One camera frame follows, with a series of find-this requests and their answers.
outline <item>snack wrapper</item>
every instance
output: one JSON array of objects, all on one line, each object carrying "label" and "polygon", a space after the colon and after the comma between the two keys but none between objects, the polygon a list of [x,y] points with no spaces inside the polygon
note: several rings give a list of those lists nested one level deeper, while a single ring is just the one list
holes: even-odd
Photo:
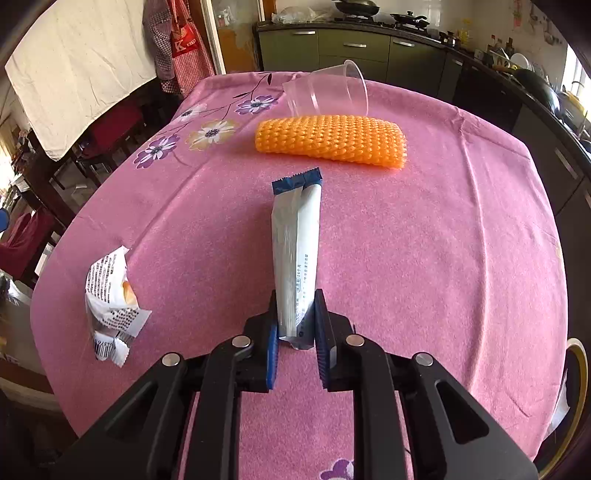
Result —
[{"label": "snack wrapper", "polygon": [[152,313],[139,308],[127,280],[128,251],[119,247],[93,263],[86,276],[86,313],[95,355],[101,361],[110,359],[118,367],[125,363],[131,343]]}]

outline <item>white cloth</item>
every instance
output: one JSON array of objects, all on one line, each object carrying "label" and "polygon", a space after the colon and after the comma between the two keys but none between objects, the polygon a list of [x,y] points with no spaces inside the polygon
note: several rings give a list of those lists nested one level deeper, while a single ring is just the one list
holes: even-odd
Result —
[{"label": "white cloth", "polygon": [[110,107],[155,78],[144,0],[57,0],[6,64],[14,90],[54,160]]}]

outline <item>orange mesh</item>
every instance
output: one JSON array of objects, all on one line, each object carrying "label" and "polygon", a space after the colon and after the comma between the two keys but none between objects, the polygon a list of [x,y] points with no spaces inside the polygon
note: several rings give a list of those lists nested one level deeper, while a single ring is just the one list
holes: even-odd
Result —
[{"label": "orange mesh", "polygon": [[406,138],[398,125],[353,115],[318,115],[261,122],[255,146],[263,153],[403,168]]}]

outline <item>door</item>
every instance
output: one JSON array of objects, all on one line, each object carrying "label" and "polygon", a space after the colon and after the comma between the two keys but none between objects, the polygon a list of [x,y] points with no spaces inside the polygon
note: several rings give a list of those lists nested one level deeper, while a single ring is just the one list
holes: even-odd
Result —
[{"label": "door", "polygon": [[511,133],[529,149],[556,215],[583,179],[583,172],[544,122],[525,105]]},{"label": "door", "polygon": [[464,64],[452,103],[511,133],[521,101],[499,80],[480,68]]},{"label": "door", "polygon": [[445,50],[391,37],[387,83],[437,96],[445,63]]},{"label": "door", "polygon": [[202,7],[216,72],[257,71],[252,26],[264,19],[259,0],[202,0]]},{"label": "door", "polygon": [[445,56],[445,65],[443,66],[443,73],[441,74],[441,82],[439,83],[439,91],[437,98],[443,102],[451,103],[453,95],[456,93],[457,81],[462,73],[463,60],[455,56],[453,53],[447,53]]},{"label": "door", "polygon": [[591,351],[591,182],[584,179],[556,216],[569,295],[569,337]]}]

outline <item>frying pan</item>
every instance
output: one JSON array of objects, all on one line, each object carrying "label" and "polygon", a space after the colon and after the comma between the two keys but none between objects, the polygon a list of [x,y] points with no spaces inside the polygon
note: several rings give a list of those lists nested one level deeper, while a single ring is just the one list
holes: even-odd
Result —
[{"label": "frying pan", "polygon": [[499,72],[510,73],[517,81],[523,85],[525,90],[544,105],[556,118],[560,118],[560,101],[558,95],[552,90],[552,87],[540,77],[536,72],[527,69],[510,69],[508,67],[501,67],[500,65],[493,65],[493,70]]},{"label": "frying pan", "polygon": [[361,15],[363,17],[373,17],[379,12],[379,7],[371,0],[343,0],[335,2],[335,7],[339,12],[345,15]]}]

